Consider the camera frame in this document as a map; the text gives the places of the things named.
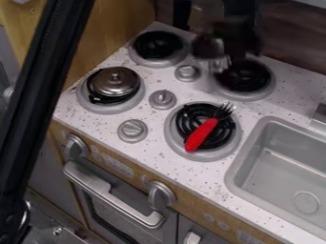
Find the wooden panel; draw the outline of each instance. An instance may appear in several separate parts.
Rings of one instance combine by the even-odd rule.
[[[264,9],[265,54],[326,74],[326,10],[288,0]]]
[[[65,145],[65,136],[71,132],[80,136],[89,146],[92,145],[92,148],[93,146],[95,146],[98,149],[98,152],[92,152],[92,155],[89,156],[90,161],[94,162],[95,164],[107,170],[108,172],[111,172],[117,175],[118,177],[122,178],[123,180],[129,182],[130,184],[134,185],[136,188],[143,192],[146,191],[146,184],[144,184],[144,179],[146,179],[146,182],[150,182],[151,180],[158,180],[165,183],[176,194],[177,203],[173,205],[173,208],[176,211],[189,217],[190,219],[207,228],[208,230],[222,236],[231,243],[243,243],[237,240],[237,231],[245,232],[246,234],[249,234],[255,237],[256,239],[261,240],[266,244],[281,243],[278,240],[272,238],[271,236],[254,228],[253,226],[220,210],[216,206],[202,199],[202,197],[188,192],[183,188],[180,188],[175,182],[167,181],[162,177],[158,176],[157,174],[149,172],[146,169],[138,166],[137,164],[133,163],[132,160],[125,158],[122,155],[90,140],[88,137],[83,136],[81,132],[73,131],[69,127],[66,127],[56,121],[52,121],[51,129],[54,132],[53,135],[60,147],[62,145]],[[119,171],[116,168],[110,167],[108,164],[104,163],[103,159],[99,159],[102,157],[101,153],[104,153],[116,159],[117,161],[127,166],[129,169],[132,169],[133,176],[127,173],[123,173],[123,171]],[[210,215],[212,221],[207,220],[207,217],[205,218],[204,214],[206,214],[206,216]],[[223,230],[218,227],[216,223],[217,220],[229,225],[230,229]]]
[[[25,5],[19,5],[10,0],[0,0],[0,19],[20,65],[24,62],[45,2],[46,0],[30,0]],[[149,0],[96,0],[65,88],[101,63],[153,20],[153,6]]]

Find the wooden cabinet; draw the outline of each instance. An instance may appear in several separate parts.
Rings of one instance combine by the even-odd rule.
[[[19,5],[0,0],[0,23],[5,27],[22,66],[46,0]],[[150,0],[96,0],[72,61],[65,87],[70,86],[154,20]]]

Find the black pole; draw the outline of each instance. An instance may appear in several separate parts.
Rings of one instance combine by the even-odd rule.
[[[192,0],[173,0],[173,26],[188,31]]]
[[[48,0],[0,133],[0,244],[22,230],[25,189],[94,0]]]

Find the red handle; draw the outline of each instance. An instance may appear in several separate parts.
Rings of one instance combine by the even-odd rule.
[[[217,126],[218,120],[215,118],[207,119],[201,126],[199,126],[187,139],[185,144],[186,152],[190,153],[200,147],[207,136]]]

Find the silver oven handle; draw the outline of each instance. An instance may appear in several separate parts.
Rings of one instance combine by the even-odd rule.
[[[104,181],[79,164],[69,161],[64,167],[64,174],[86,192],[103,200],[119,212],[149,229],[160,227],[164,221],[164,216],[161,213],[153,211],[149,216],[146,216],[112,195],[110,193],[112,186],[109,182]]]
[[[183,244],[200,244],[201,236],[196,233],[188,232],[185,239],[183,240]]]

